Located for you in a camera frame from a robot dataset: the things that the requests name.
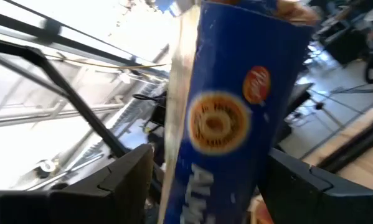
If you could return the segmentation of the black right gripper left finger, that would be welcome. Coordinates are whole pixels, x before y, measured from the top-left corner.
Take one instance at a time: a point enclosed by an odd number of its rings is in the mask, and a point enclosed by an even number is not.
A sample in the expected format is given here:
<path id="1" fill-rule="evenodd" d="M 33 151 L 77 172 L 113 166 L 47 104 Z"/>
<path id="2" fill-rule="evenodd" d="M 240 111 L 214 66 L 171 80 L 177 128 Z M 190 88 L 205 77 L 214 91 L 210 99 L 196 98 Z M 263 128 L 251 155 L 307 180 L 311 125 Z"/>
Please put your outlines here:
<path id="1" fill-rule="evenodd" d="M 0 191 L 0 224 L 139 223 L 152 172 L 143 144 L 62 190 Z"/>

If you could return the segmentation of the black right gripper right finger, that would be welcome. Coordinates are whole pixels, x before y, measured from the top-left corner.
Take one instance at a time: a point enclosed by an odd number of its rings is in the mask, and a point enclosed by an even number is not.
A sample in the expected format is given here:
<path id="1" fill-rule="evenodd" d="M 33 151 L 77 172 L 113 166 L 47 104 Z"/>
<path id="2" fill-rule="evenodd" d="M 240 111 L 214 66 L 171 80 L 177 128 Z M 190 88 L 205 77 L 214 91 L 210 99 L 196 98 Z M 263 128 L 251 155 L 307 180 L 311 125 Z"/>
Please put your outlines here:
<path id="1" fill-rule="evenodd" d="M 373 190 L 277 149 L 258 188 L 275 223 L 373 224 Z"/>

